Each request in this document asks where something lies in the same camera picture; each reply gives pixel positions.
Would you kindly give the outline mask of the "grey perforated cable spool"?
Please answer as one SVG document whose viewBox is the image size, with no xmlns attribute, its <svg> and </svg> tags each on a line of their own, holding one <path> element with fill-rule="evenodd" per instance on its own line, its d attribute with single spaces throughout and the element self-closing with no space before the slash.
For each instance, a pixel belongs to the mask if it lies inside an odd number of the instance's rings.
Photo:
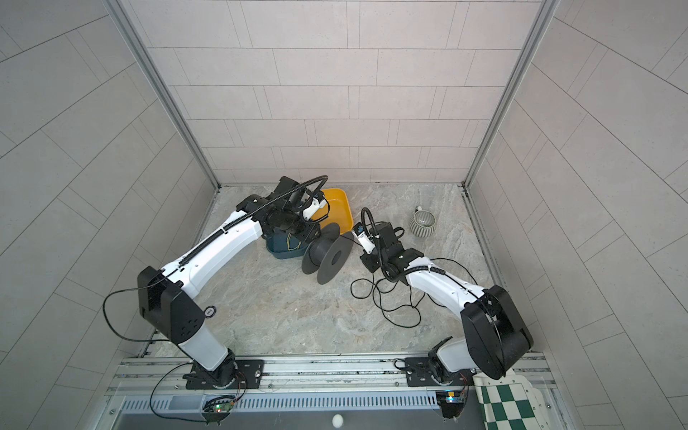
<svg viewBox="0 0 688 430">
<path fill-rule="evenodd" d="M 328 224 L 322 228 L 321 236 L 307 247 L 302 272 L 315 274 L 320 285 L 329 283 L 347 262 L 353 245 L 351 232 L 341 234 L 337 223 Z"/>
</svg>

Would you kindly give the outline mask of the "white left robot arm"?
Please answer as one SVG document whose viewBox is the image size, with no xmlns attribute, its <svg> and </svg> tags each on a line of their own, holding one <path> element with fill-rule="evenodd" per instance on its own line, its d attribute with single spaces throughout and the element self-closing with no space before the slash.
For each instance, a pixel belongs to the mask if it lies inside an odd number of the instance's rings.
<svg viewBox="0 0 688 430">
<path fill-rule="evenodd" d="M 195 298 L 218 270 L 259 238 L 275 231 L 305 244 L 320 238 L 315 213 L 329 205 L 322 190 L 327 180 L 326 175 L 304 183 L 281 177 L 267 197 L 245 198 L 221 227 L 177 260 L 159 270 L 148 266 L 139 273 L 134 291 L 143 301 L 141 315 L 191 359 L 187 380 L 220 389 L 235 383 L 238 392 L 229 397 L 230 404 L 247 392 L 248 381 L 236 365 L 234 352 L 213 334 Z"/>
</svg>

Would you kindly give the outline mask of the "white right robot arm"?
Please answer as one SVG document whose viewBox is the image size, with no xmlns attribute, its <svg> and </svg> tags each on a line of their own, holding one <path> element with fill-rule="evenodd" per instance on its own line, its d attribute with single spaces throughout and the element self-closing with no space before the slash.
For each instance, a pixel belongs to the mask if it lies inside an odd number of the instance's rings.
<svg viewBox="0 0 688 430">
<path fill-rule="evenodd" d="M 533 346 L 533 338 L 504 288 L 484 288 L 451 274 L 415 248 L 401 243 L 401 228 L 376 221 L 367 207 L 353 228 L 361 261 L 384 281 L 420 290 L 462 322 L 463 337 L 448 337 L 428 352 L 428 369 L 440 384 L 476 369 L 498 380 Z"/>
</svg>

